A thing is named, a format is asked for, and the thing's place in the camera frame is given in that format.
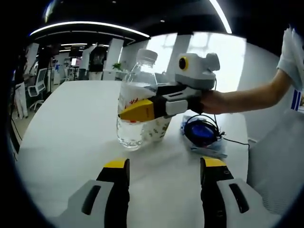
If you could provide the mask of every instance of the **white sleeve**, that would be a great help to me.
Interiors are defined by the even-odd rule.
[[[286,29],[283,36],[282,54],[277,65],[278,69],[286,72],[293,80],[293,86],[296,90],[303,89],[301,77],[298,71],[298,67],[295,62],[295,57],[292,50],[292,31]]]

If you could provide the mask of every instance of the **desk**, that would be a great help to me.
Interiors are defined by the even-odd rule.
[[[39,108],[20,146],[18,170],[47,217],[67,208],[68,198],[103,165],[130,158],[130,228],[202,228],[200,156],[187,152],[180,136],[182,114],[173,117],[164,140],[128,152],[116,139],[121,82],[74,81],[61,85]],[[247,143],[243,115],[218,116],[227,138]],[[247,147],[227,143],[227,165],[247,178]]]

